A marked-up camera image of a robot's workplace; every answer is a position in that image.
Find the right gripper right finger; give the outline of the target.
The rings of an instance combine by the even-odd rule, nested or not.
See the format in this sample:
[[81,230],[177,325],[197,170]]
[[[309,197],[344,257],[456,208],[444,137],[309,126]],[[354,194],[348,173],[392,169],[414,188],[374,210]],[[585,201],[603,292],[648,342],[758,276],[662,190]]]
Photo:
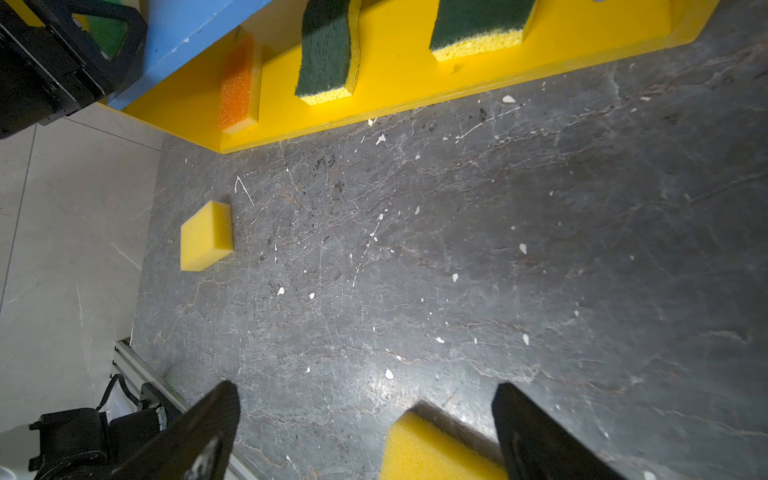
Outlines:
[[499,384],[491,408],[510,479],[622,478],[515,385]]

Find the large yellow sponge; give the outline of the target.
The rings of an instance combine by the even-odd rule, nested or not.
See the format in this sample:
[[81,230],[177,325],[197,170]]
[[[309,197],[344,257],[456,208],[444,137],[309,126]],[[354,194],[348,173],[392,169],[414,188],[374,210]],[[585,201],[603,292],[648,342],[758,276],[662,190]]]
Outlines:
[[404,413],[389,429],[380,479],[507,479],[498,463],[485,458],[416,413]]

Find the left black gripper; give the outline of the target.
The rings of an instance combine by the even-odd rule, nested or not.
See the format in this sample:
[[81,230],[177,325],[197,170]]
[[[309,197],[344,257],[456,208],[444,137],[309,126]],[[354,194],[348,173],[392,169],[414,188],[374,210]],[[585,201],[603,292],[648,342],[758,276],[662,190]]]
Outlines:
[[147,23],[119,1],[37,1],[1,13],[1,137],[75,113],[132,81]]

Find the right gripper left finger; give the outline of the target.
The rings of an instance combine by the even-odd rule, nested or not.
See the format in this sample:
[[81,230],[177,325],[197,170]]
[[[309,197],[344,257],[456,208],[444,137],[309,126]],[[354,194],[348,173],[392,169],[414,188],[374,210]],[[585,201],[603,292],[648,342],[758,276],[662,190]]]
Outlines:
[[222,479],[240,420],[237,386],[220,382],[139,453],[117,467],[112,479]]

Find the small yellow sponge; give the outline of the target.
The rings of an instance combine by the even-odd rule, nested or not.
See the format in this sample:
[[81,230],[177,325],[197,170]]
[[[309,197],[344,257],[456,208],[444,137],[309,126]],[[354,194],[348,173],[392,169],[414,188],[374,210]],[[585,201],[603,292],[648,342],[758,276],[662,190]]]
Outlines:
[[180,228],[181,271],[203,271],[233,252],[229,204],[209,201]]

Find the bright green yellow sponge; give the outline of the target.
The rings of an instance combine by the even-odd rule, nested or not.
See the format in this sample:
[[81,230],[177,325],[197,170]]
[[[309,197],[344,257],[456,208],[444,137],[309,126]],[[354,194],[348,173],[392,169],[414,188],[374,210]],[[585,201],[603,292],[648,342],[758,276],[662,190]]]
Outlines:
[[107,59],[119,52],[128,31],[124,21],[85,14],[77,14],[76,19]]

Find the orange yellow sponge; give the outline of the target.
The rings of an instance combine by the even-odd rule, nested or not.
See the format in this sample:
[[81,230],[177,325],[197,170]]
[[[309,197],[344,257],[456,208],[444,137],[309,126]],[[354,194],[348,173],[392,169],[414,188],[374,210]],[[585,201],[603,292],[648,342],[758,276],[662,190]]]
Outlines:
[[262,46],[250,34],[237,40],[226,57],[220,85],[219,129],[237,134],[258,123]]

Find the dark green wavy sponge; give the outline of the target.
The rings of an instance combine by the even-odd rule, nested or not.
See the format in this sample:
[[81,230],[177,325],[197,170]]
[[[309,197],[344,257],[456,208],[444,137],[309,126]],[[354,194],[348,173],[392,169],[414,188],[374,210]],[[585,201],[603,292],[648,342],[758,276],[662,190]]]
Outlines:
[[353,95],[360,69],[357,0],[311,0],[301,28],[301,65],[295,95],[315,106]]
[[521,45],[536,0],[440,1],[430,40],[439,62]]

